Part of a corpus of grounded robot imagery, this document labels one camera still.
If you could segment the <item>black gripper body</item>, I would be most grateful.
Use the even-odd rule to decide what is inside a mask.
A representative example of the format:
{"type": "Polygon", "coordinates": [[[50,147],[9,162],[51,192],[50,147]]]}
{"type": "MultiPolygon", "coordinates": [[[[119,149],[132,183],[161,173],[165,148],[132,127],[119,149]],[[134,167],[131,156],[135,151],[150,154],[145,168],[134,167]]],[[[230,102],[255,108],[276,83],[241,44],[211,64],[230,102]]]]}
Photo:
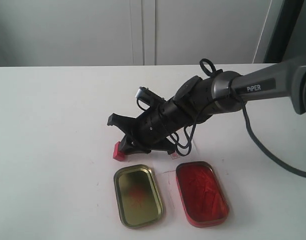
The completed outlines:
{"type": "Polygon", "coordinates": [[[163,151],[172,154],[175,144],[167,139],[179,129],[179,107],[175,104],[159,104],[150,107],[138,116],[131,132],[125,132],[139,145],[152,151],[163,151]]]}

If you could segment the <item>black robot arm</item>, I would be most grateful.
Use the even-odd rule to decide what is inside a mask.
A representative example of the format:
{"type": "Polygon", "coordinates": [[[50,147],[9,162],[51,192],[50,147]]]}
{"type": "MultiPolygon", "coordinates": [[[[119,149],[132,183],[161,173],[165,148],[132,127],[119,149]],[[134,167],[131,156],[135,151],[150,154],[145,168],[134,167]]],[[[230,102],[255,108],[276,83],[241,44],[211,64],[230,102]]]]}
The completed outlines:
{"type": "Polygon", "coordinates": [[[237,112],[248,101],[289,97],[298,114],[306,113],[306,57],[296,57],[267,68],[241,75],[211,66],[206,79],[194,76],[169,100],[141,87],[138,101],[148,108],[138,117],[112,114],[108,125],[124,132],[114,147],[113,157],[149,154],[152,151],[174,153],[179,144],[169,136],[177,130],[201,124],[211,116],[237,112]]]}

